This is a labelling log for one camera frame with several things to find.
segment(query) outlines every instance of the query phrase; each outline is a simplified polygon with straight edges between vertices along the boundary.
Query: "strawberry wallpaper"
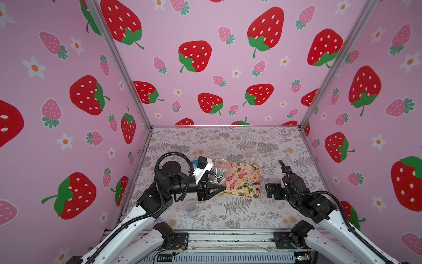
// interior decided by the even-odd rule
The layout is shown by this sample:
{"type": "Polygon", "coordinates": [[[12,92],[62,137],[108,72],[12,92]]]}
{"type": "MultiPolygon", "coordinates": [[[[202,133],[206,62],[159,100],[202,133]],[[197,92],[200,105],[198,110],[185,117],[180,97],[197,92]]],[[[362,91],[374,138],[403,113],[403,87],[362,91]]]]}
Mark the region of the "strawberry wallpaper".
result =
{"type": "Polygon", "coordinates": [[[97,0],[152,125],[297,124],[366,1],[97,0]]]}
{"type": "Polygon", "coordinates": [[[84,1],[0,2],[2,262],[63,264],[112,228],[146,129],[99,34],[84,1]]]}
{"type": "Polygon", "coordinates": [[[382,1],[308,140],[349,220],[398,261],[422,262],[422,2],[382,1]]]}

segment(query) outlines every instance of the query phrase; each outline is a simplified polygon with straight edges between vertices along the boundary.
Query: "pink strawberry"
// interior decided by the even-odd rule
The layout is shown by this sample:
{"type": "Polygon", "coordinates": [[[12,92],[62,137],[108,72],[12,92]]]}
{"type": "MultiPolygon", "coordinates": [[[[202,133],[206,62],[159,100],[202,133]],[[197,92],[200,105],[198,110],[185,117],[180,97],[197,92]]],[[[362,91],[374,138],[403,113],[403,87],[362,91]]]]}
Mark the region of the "pink strawberry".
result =
{"type": "Polygon", "coordinates": [[[38,34],[40,40],[51,54],[57,55],[57,57],[62,60],[66,60],[69,57],[67,55],[68,51],[66,50],[66,47],[60,45],[60,40],[56,36],[46,31],[40,31],[38,34]]]}
{"type": "Polygon", "coordinates": [[[338,117],[335,119],[335,124],[342,126],[344,123],[347,123],[349,120],[349,115],[347,113],[339,114],[338,117]]]}
{"type": "Polygon", "coordinates": [[[238,110],[238,106],[237,106],[237,104],[234,104],[234,105],[229,107],[228,113],[229,113],[229,115],[234,115],[237,112],[237,110],[238,110]]]}
{"type": "Polygon", "coordinates": [[[85,138],[90,145],[98,146],[103,142],[103,136],[97,131],[89,132],[85,138]]]}
{"type": "Polygon", "coordinates": [[[104,186],[104,188],[108,187],[108,185],[110,184],[110,181],[111,181],[111,169],[107,167],[104,170],[104,175],[103,175],[103,186],[104,186]]]}
{"type": "Polygon", "coordinates": [[[179,112],[180,108],[182,108],[182,106],[180,105],[179,101],[176,101],[171,104],[171,110],[173,110],[176,113],[179,112]]]}
{"type": "Polygon", "coordinates": [[[167,72],[167,68],[165,67],[165,63],[159,57],[154,58],[154,67],[158,70],[159,73],[165,74],[167,72]]]}
{"type": "Polygon", "coordinates": [[[265,70],[265,61],[260,61],[254,66],[254,70],[252,71],[252,75],[254,77],[258,77],[261,73],[265,70]]]}
{"type": "Polygon", "coordinates": [[[221,42],[225,42],[226,45],[231,45],[235,42],[235,35],[232,34],[232,30],[228,27],[219,27],[218,36],[221,42]]]}
{"type": "Polygon", "coordinates": [[[306,27],[306,24],[311,22],[312,18],[314,17],[315,13],[315,6],[310,5],[309,7],[305,8],[300,14],[299,14],[299,20],[296,21],[296,29],[302,30],[304,27],[306,27]]]}
{"type": "Polygon", "coordinates": [[[360,55],[359,51],[353,50],[352,52],[349,52],[344,62],[346,64],[353,64],[359,58],[359,55],[360,55]]]}
{"type": "Polygon", "coordinates": [[[134,157],[133,157],[132,152],[129,152],[129,154],[127,155],[127,158],[129,159],[129,164],[130,165],[133,165],[133,159],[134,159],[134,157]]]}
{"type": "Polygon", "coordinates": [[[299,80],[295,80],[294,82],[292,82],[291,86],[292,87],[290,87],[290,89],[294,93],[298,93],[300,91],[300,89],[302,88],[302,85],[300,84],[299,80]]]}
{"type": "Polygon", "coordinates": [[[347,176],[347,180],[354,186],[359,186],[363,184],[363,177],[362,174],[359,174],[359,172],[352,172],[347,176]]]}
{"type": "Polygon", "coordinates": [[[422,238],[412,233],[401,236],[401,242],[411,251],[422,256],[422,238]]]}
{"type": "Polygon", "coordinates": [[[312,142],[312,146],[314,147],[314,148],[317,148],[317,147],[319,147],[319,139],[314,139],[314,141],[312,142]]]}
{"type": "Polygon", "coordinates": [[[410,25],[406,24],[401,27],[401,29],[394,36],[391,43],[393,44],[390,47],[390,55],[394,56],[399,54],[404,49],[404,44],[406,44],[410,39],[410,25]]]}
{"type": "Polygon", "coordinates": [[[8,200],[0,199],[0,226],[16,218],[19,209],[8,200]]]}
{"type": "Polygon", "coordinates": [[[340,91],[338,90],[338,88],[335,88],[334,90],[333,90],[333,95],[331,96],[331,104],[332,105],[335,105],[336,103],[337,103],[337,101],[338,101],[338,98],[340,97],[339,95],[338,95],[338,93],[339,93],[340,91]]]}
{"type": "Polygon", "coordinates": [[[60,125],[59,119],[62,118],[62,111],[54,99],[47,99],[41,107],[41,113],[44,116],[41,119],[44,122],[44,126],[53,129],[60,125]]]}
{"type": "Polygon", "coordinates": [[[110,114],[108,116],[108,121],[110,122],[110,128],[113,132],[117,132],[117,120],[114,118],[114,115],[110,114]]]}
{"type": "Polygon", "coordinates": [[[189,4],[185,0],[170,0],[171,6],[173,7],[174,11],[180,12],[182,16],[189,14],[189,4]]]}
{"type": "Polygon", "coordinates": [[[413,102],[413,99],[406,98],[403,100],[398,98],[387,106],[385,113],[392,117],[401,117],[403,114],[408,114],[413,111],[415,105],[416,103],[413,102]]]}
{"type": "Polygon", "coordinates": [[[299,109],[293,109],[292,111],[289,112],[289,114],[287,115],[287,118],[293,118],[295,115],[297,115],[299,113],[299,109]]]}
{"type": "Polygon", "coordinates": [[[104,54],[101,54],[101,56],[100,56],[100,67],[101,67],[101,70],[103,71],[105,76],[108,76],[108,74],[110,72],[110,68],[109,68],[107,62],[108,61],[107,61],[106,57],[104,56],[104,54]]]}
{"type": "Polygon", "coordinates": [[[214,75],[214,77],[212,77],[214,84],[220,86],[221,88],[226,87],[227,83],[224,80],[223,77],[218,76],[218,75],[214,75]]]}

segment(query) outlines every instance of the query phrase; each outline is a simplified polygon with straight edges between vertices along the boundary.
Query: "wire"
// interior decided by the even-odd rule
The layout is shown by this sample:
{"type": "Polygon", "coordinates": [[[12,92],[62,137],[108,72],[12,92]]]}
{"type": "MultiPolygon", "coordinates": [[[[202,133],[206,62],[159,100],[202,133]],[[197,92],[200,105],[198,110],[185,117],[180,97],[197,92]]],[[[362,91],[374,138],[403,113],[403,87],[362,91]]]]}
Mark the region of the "wire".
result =
{"type": "Polygon", "coordinates": [[[298,193],[299,195],[302,195],[302,196],[314,196],[316,194],[326,194],[326,195],[331,196],[334,199],[335,203],[337,204],[338,209],[340,210],[341,216],[343,217],[344,223],[349,228],[349,231],[351,231],[372,252],[374,252],[378,257],[380,257],[380,259],[382,259],[383,261],[385,261],[385,263],[387,263],[387,264],[393,264],[389,259],[387,259],[383,254],[381,254],[376,248],[374,248],[370,243],[368,243],[368,241],[366,241],[361,235],[359,235],[356,232],[355,228],[350,225],[349,220],[347,220],[346,213],[344,212],[343,206],[341,205],[341,203],[337,199],[337,197],[334,196],[334,194],[332,194],[330,192],[327,192],[327,191],[315,191],[315,192],[312,192],[312,193],[301,193],[301,192],[299,192],[299,190],[296,188],[296,185],[292,181],[292,179],[290,177],[289,170],[287,169],[287,167],[284,164],[284,162],[282,160],[279,160],[279,163],[283,167],[284,171],[286,172],[286,175],[289,178],[290,184],[292,185],[293,190],[295,190],[296,193],[298,193]]]}

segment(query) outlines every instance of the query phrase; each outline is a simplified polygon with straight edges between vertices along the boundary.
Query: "pink wallpaper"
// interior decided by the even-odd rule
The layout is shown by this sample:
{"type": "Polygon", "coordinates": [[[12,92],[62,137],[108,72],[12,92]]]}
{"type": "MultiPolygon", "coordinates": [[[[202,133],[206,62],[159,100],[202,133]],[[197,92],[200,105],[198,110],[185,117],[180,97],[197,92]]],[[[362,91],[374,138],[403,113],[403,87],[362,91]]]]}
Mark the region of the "pink wallpaper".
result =
{"type": "Polygon", "coordinates": [[[2,263],[63,264],[112,228],[146,130],[98,33],[83,2],[0,2],[2,263]]]}
{"type": "Polygon", "coordinates": [[[409,263],[422,263],[421,10],[379,4],[308,135],[349,220],[409,263]]]}
{"type": "Polygon", "coordinates": [[[300,122],[365,3],[97,1],[152,125],[300,122]]]}

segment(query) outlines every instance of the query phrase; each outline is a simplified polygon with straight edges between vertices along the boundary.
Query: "table surface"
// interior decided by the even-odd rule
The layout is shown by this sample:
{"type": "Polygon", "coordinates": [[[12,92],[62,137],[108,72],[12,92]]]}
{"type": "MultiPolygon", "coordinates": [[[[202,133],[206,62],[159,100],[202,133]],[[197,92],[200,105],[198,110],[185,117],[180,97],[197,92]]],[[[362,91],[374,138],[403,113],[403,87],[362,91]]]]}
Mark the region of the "table surface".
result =
{"type": "MultiPolygon", "coordinates": [[[[311,191],[325,190],[296,127],[155,128],[128,210],[153,182],[155,162],[162,154],[177,151],[191,160],[201,155],[247,163],[250,149],[254,147],[260,149],[257,162],[263,188],[260,198],[219,193],[208,201],[197,201],[196,193],[189,193],[184,201],[173,203],[154,224],[165,221],[173,229],[281,229],[292,228],[298,221],[306,220],[316,226],[286,201],[267,198],[264,188],[266,183],[281,182],[278,163],[281,159],[303,178],[311,191]],[[189,201],[197,203],[197,213],[193,216],[185,210],[189,201]]],[[[188,173],[189,167],[180,157],[168,157],[161,165],[170,160],[178,161],[182,171],[188,173]]]]}

